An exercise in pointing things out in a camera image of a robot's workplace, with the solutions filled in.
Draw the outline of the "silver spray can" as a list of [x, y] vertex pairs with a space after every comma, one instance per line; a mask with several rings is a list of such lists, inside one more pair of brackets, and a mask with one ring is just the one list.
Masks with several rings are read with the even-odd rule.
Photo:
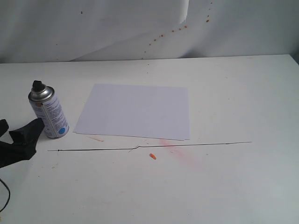
[[48, 138], [58, 139], [68, 133], [70, 127], [54, 88], [35, 80], [28, 100], [36, 116], [42, 119]]

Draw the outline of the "white backdrop paper sheet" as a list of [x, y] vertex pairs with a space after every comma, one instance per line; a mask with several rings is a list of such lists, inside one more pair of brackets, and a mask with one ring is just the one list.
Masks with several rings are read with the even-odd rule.
[[296, 0], [3, 0], [2, 63], [299, 51]]

